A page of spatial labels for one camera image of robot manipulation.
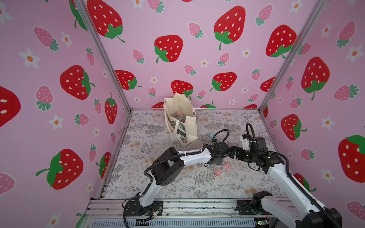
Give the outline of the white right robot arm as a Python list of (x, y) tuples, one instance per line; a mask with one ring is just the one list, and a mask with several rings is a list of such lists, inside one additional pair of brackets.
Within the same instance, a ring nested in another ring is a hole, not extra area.
[(228, 156), (248, 164), (256, 164), (280, 186), (296, 209), (282, 204), (268, 191), (263, 191), (254, 194), (251, 203), (239, 207), (239, 211), (250, 208), (253, 212), (267, 212), (289, 228), (342, 226), (340, 213), (334, 208), (326, 207), (291, 174), (287, 157), (278, 152), (264, 150), (254, 138), (245, 137), (242, 144), (244, 148), (230, 147)]

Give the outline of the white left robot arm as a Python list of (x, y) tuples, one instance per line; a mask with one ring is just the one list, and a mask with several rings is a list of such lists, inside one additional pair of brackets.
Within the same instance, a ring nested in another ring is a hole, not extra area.
[(144, 170), (149, 183), (138, 199), (140, 206), (151, 206), (161, 188), (171, 184), (185, 167), (218, 164), (228, 151), (229, 146), (225, 142), (203, 144), (202, 148), (190, 151), (178, 151), (170, 147)]

